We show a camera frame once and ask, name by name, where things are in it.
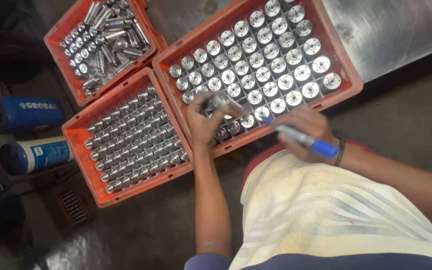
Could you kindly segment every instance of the person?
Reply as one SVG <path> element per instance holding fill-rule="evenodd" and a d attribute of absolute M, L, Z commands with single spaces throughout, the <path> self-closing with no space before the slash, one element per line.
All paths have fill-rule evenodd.
<path fill-rule="evenodd" d="M 186 270 L 432 269 L 432 172 L 335 138 L 327 118 L 306 105 L 272 125 L 295 127 L 341 154 L 324 160 L 280 133 L 281 144 L 255 157 L 243 174 L 244 237 L 233 259 L 211 155 L 227 108 L 205 118 L 207 98 L 196 95 L 186 111 L 196 189 L 196 255 Z"/>

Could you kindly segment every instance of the blue marker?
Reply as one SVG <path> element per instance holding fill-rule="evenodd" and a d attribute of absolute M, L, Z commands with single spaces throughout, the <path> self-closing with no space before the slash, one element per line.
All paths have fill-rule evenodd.
<path fill-rule="evenodd" d="M 272 122 L 271 117 L 264 117 L 262 116 L 262 122 L 270 125 Z M 305 134 L 297 129 L 294 129 L 287 125 L 277 125 L 274 126 L 273 129 L 275 129 L 277 132 L 283 132 L 292 138 L 294 138 L 298 143 L 306 146 L 309 148 L 309 150 L 315 154 L 318 154 L 322 157 L 324 157 L 327 160 L 330 160 L 337 156 L 339 153 L 339 147 L 331 145 L 327 143 L 324 140 L 315 139 L 308 134 Z"/>

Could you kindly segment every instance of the metal table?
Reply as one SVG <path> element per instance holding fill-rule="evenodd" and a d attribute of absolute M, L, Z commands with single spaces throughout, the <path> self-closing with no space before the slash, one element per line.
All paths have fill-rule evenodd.
<path fill-rule="evenodd" d="M 148 16 L 173 44 L 233 0 L 149 0 Z M 432 0 L 322 0 L 363 82 L 432 53 Z"/>

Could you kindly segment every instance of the hand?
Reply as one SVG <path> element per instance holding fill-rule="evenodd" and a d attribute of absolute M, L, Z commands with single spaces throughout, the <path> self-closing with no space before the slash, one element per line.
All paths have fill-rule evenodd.
<path fill-rule="evenodd" d="M 333 132 L 329 127 L 326 116 L 312 109 L 308 105 L 300 105 L 292 109 L 289 113 L 276 118 L 271 123 L 271 125 L 282 124 L 292 126 L 308 135 L 311 135 L 315 139 L 325 140 L 335 146 L 339 145 L 339 139 L 333 136 Z M 333 165 L 335 162 L 335 158 L 325 160 L 321 156 L 310 152 L 308 148 L 302 146 L 296 140 L 284 133 L 279 133 L 277 138 L 280 143 L 284 144 L 302 161 L 311 163 L 327 163 L 330 165 Z"/>
<path fill-rule="evenodd" d="M 195 95 L 194 100 L 186 108 L 186 119 L 188 120 L 189 130 L 192 136 L 192 147 L 203 150 L 211 148 L 214 133 L 219 124 L 224 120 L 225 112 L 223 109 L 216 110 L 211 118 L 206 118 L 199 112 L 201 105 L 211 97 L 210 93 L 201 92 Z"/>

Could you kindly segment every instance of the blue container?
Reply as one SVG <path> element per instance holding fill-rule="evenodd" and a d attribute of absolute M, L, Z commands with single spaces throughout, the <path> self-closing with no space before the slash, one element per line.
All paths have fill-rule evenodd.
<path fill-rule="evenodd" d="M 0 134 L 50 129 L 65 121 L 59 101 L 42 96 L 0 96 Z"/>
<path fill-rule="evenodd" d="M 4 144 L 0 160 L 10 175 L 26 175 L 74 159 L 64 136 Z"/>

